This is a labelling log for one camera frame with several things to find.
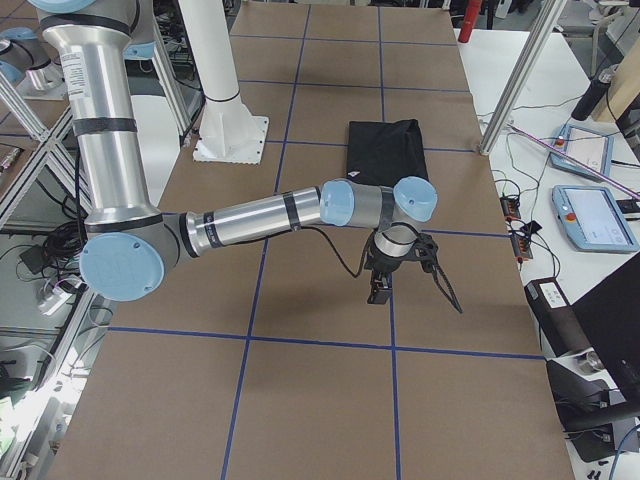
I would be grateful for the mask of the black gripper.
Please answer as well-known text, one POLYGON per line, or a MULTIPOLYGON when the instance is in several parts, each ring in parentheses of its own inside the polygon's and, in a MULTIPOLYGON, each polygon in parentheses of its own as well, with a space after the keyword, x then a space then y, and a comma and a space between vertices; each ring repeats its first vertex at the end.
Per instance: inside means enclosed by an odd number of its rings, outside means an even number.
POLYGON ((392 256, 381 251, 376 245, 368 248, 367 269, 372 271, 368 304, 385 305, 388 302, 393 293, 390 273, 400 267, 410 250, 411 248, 408 248, 399 256, 392 256))

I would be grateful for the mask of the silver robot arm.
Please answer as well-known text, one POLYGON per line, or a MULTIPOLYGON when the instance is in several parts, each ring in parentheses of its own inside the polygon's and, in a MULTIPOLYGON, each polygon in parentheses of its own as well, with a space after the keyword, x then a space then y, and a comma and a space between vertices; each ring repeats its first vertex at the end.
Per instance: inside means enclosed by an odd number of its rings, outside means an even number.
POLYGON ((79 265, 91 289, 118 302, 137 300, 184 258, 324 225, 370 230, 360 265, 372 273, 372 304, 387 300, 390 275, 405 261, 443 280, 436 244, 420 231, 437 194, 415 176, 391 187, 332 180, 202 214, 160 211, 149 198, 125 68, 127 59, 154 55, 152 4, 39 1, 35 7, 45 40, 59 53, 90 186, 79 265))
POLYGON ((53 62, 29 28, 16 27, 1 32, 1 73, 23 98, 66 98, 62 68, 53 62))

